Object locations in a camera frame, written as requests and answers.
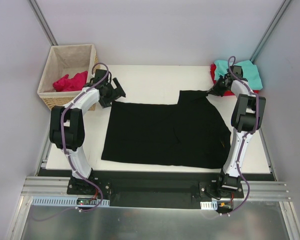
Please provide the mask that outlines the black t shirt with flower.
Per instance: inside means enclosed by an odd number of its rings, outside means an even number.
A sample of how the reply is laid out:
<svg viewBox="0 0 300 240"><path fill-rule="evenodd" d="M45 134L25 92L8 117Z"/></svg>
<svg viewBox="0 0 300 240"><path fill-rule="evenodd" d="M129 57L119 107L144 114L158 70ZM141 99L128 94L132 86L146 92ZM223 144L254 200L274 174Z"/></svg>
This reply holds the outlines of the black t shirt with flower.
<svg viewBox="0 0 300 240"><path fill-rule="evenodd" d="M112 104L101 158L106 161L220 169L231 132L206 91L182 90L176 104Z"/></svg>

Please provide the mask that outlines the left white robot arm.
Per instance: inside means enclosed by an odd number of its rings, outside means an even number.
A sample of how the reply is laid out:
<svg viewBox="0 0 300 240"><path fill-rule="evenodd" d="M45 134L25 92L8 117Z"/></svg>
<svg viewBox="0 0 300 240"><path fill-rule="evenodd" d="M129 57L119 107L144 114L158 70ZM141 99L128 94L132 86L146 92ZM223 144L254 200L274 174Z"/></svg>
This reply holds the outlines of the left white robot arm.
<svg viewBox="0 0 300 240"><path fill-rule="evenodd" d="M109 108L120 97L126 97L126 93L118 79L112 78L109 70L97 69L74 99L51 109L49 140L64 153L70 165L69 194L101 193L83 149L84 115L92 105Z"/></svg>

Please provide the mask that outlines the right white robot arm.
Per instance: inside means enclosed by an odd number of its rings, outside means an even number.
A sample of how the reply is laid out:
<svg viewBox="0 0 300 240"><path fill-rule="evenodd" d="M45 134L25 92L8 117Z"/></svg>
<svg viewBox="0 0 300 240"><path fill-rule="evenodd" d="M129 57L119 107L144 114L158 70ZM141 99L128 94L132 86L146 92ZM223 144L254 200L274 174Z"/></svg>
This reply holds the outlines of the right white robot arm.
<svg viewBox="0 0 300 240"><path fill-rule="evenodd" d="M232 143L218 180L205 190L206 194L217 199L231 198L242 187L245 153L253 135L261 127L266 106L266 98L254 92L248 80L243 78L241 66L228 66L227 74L220 77L208 93L222 97L226 91L231 91L237 98L231 116Z"/></svg>

